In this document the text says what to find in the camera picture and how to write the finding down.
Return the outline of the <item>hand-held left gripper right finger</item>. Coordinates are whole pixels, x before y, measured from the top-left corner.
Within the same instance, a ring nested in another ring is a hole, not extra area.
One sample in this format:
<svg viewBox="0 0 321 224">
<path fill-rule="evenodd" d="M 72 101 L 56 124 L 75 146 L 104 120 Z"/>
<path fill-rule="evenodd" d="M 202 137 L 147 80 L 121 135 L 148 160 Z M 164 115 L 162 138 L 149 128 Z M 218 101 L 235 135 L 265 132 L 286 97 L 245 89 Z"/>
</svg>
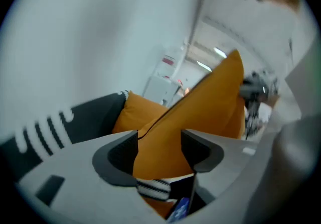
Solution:
<svg viewBox="0 0 321 224">
<path fill-rule="evenodd" d="M 257 144 L 194 130 L 181 131 L 181 151 L 196 176 L 202 199 L 216 199 L 239 176 Z"/>
</svg>

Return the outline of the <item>orange cushion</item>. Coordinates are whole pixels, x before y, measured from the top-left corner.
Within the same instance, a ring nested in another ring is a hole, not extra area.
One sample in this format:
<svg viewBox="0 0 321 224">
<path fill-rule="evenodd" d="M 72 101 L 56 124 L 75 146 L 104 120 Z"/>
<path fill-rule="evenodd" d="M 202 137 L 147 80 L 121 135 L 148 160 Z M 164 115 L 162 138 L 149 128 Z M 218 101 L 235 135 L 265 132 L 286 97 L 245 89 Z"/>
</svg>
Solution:
<svg viewBox="0 0 321 224">
<path fill-rule="evenodd" d="M 129 91 L 124 108 L 116 120 L 112 133 L 140 130 L 167 110 L 167 107 Z"/>
<path fill-rule="evenodd" d="M 139 130 L 133 176 L 162 179 L 191 174 L 181 151 L 181 130 L 241 138 L 245 130 L 245 102 L 239 96 L 243 78 L 242 60 L 234 50 L 159 119 Z"/>
</svg>

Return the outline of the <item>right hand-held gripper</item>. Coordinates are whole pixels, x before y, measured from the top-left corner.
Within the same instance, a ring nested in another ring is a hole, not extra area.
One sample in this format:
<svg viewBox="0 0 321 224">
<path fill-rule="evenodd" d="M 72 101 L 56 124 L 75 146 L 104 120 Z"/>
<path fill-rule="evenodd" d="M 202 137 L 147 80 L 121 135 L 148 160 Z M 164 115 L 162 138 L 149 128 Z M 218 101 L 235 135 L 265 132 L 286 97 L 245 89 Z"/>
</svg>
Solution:
<svg viewBox="0 0 321 224">
<path fill-rule="evenodd" d="M 246 101 L 261 102 L 272 95 L 278 95 L 278 78 L 268 71 L 253 71 L 240 85 L 240 96 Z"/>
</svg>

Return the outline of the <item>person's right forearm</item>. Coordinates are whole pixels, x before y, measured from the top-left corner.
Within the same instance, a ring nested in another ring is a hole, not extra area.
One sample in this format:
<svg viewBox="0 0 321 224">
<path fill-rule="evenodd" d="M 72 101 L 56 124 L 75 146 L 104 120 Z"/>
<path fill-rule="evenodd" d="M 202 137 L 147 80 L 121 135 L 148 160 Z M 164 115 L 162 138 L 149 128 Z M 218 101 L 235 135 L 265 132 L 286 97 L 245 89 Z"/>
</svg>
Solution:
<svg viewBox="0 0 321 224">
<path fill-rule="evenodd" d="M 271 108 L 274 108 L 277 101 L 279 99 L 279 95 L 272 95 L 270 97 L 267 97 L 267 98 L 262 98 L 261 102 L 268 105 L 269 107 Z"/>
</svg>

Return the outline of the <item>ceiling light strip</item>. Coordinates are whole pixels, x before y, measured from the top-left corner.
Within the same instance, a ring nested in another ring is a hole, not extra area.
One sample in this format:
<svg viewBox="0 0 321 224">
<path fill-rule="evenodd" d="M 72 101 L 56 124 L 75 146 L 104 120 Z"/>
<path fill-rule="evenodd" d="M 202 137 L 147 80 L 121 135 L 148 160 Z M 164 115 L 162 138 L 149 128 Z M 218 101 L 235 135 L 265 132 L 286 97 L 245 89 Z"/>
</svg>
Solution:
<svg viewBox="0 0 321 224">
<path fill-rule="evenodd" d="M 218 55 L 220 55 L 221 57 L 223 57 L 223 58 L 227 58 L 226 53 L 225 53 L 225 52 L 223 52 L 222 50 L 220 50 L 219 48 L 214 47 L 214 48 L 213 48 L 213 50 L 214 50 Z"/>
<path fill-rule="evenodd" d="M 202 62 L 197 61 L 197 64 L 210 72 L 212 71 L 212 69 L 209 66 L 203 64 Z"/>
</svg>

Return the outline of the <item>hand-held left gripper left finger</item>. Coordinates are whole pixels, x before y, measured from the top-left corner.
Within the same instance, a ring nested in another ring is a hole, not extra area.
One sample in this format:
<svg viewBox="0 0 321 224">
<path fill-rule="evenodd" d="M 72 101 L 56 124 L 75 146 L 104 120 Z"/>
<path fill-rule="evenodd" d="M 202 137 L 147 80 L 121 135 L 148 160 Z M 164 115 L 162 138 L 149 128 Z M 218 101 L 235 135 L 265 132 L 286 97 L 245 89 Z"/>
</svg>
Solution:
<svg viewBox="0 0 321 224">
<path fill-rule="evenodd" d="M 73 144 L 48 157 L 19 181 L 19 189 L 54 224 L 166 224 L 134 187 L 106 183 L 95 172 L 97 149 L 131 132 L 122 132 Z M 65 180 L 51 206 L 36 192 L 52 175 Z"/>
</svg>

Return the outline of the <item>black white patterned sofa cover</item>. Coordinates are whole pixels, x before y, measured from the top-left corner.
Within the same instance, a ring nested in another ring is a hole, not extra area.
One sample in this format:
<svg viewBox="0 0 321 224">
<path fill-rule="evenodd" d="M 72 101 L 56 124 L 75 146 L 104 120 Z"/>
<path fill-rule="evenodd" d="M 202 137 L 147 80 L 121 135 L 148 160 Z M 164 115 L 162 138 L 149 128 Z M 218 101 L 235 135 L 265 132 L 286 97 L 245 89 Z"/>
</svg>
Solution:
<svg viewBox="0 0 321 224">
<path fill-rule="evenodd" d="M 70 145 L 110 135 L 128 99 L 128 91 L 113 93 L 66 111 L 31 120 L 16 129 L 0 145 L 0 155 L 7 164 L 12 180 L 20 181 L 28 172 Z M 105 181 L 117 186 L 137 187 L 140 195 L 167 201 L 189 198 L 193 177 L 168 182 L 164 179 L 141 180 L 133 177 L 138 154 L 137 134 L 112 145 L 93 157 L 93 167 Z"/>
</svg>

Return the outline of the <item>plastic-wrapped white appliance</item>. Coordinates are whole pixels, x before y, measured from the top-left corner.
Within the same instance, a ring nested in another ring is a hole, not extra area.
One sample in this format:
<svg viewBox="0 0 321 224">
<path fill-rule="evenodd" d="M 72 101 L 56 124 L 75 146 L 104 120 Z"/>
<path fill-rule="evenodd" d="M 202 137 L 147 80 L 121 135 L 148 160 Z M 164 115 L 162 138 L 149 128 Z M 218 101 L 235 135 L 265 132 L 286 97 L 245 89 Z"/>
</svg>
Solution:
<svg viewBox="0 0 321 224">
<path fill-rule="evenodd" d="M 160 57 L 153 71 L 153 75 L 172 79 L 185 56 L 184 46 L 169 47 Z"/>
</svg>

